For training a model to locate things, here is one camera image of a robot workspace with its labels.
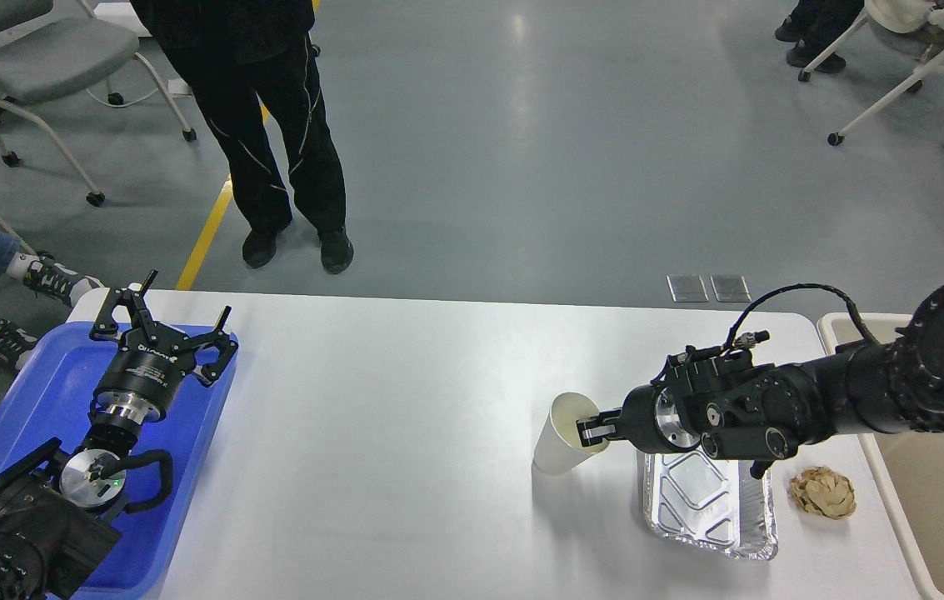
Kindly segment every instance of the white table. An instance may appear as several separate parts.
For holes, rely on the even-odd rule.
[[[69,320],[93,320],[104,293]],[[771,562],[648,531],[629,444],[559,477],[532,468],[557,394],[619,406],[667,353],[721,343],[737,312],[164,290],[147,302],[173,324],[212,324],[231,304],[242,343],[151,598],[917,597],[855,437],[772,469]],[[748,324],[772,331],[758,362],[823,356],[802,316],[755,312]],[[787,479],[822,463],[856,485],[847,520],[787,501]]]

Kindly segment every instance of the sneaker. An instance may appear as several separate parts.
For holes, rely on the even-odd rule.
[[[323,232],[320,236],[320,262],[323,269],[331,274],[339,274],[353,262],[353,244],[346,236],[346,228]]]
[[[75,307],[84,293],[94,288],[104,288],[97,277],[83,276],[72,269],[42,256],[27,267],[23,274],[23,285],[50,298],[56,298],[65,307]]]
[[[789,51],[787,51],[787,64],[791,66],[796,66],[796,68],[806,68],[808,63],[814,61],[816,57],[819,56],[822,50],[813,50],[804,45],[803,39],[798,41]],[[838,56],[838,54],[831,53],[830,57],[827,57],[825,61],[819,63],[816,66],[816,71],[820,73],[828,73],[828,75],[834,75],[834,73],[841,73],[842,69],[846,68],[846,59],[844,57]]]
[[[246,242],[242,243],[242,260],[251,269],[259,269],[275,255],[275,238],[278,233],[287,228],[286,225],[274,229],[250,229],[250,235],[246,236]]]
[[[23,368],[31,351],[38,343],[37,337],[31,337],[11,320],[0,320],[0,358],[11,364],[16,371]]]
[[[783,24],[776,29],[776,39],[779,39],[780,42],[789,42],[794,44],[798,39],[802,39],[804,35],[803,27],[798,27],[794,23],[794,19],[787,17],[783,19]]]

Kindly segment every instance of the gray floor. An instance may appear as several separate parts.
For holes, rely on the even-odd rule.
[[[789,8],[323,0],[314,41],[357,259],[328,276],[299,221],[248,270],[232,205],[192,288],[675,307],[667,274],[738,273],[754,296],[823,282],[864,311],[908,313],[944,283],[944,76],[829,147],[913,63],[864,31],[845,72],[800,84],[772,38]],[[152,42],[143,52],[174,77]],[[133,65],[117,82],[128,98],[148,90]],[[76,269],[125,284],[156,268],[174,288],[227,178],[192,100],[178,101],[193,144],[158,98],[38,108],[108,195],[102,208],[33,125],[7,117],[25,164],[0,162],[3,215]],[[796,292],[766,310],[815,320],[842,305]],[[67,314],[11,280],[0,311],[38,333]],[[11,381],[0,364],[0,398]]]

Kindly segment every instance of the paper cup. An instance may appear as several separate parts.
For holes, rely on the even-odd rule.
[[[596,417],[600,412],[593,400],[582,394],[565,392],[554,398],[535,445],[535,466],[539,471],[547,475],[567,473],[576,464],[608,448],[608,440],[595,447],[582,447],[575,426],[578,419]]]

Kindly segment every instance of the blue tray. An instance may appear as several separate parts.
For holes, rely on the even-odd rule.
[[[65,323],[42,337],[8,390],[0,406],[0,472],[52,437],[61,439],[64,452],[72,452],[87,433],[92,393],[117,348],[113,342],[92,342],[87,337],[92,324]],[[209,327],[179,329],[190,335],[209,331]],[[198,356],[199,362],[215,361],[217,351],[210,348]],[[172,495],[153,510],[124,513],[112,522],[122,538],[75,593],[75,600],[136,600],[167,569],[234,375],[232,360],[212,387],[187,377],[167,418],[143,426],[132,453],[153,448],[171,453]],[[148,467],[128,474],[125,493],[133,501],[147,500],[158,488],[157,469]]]

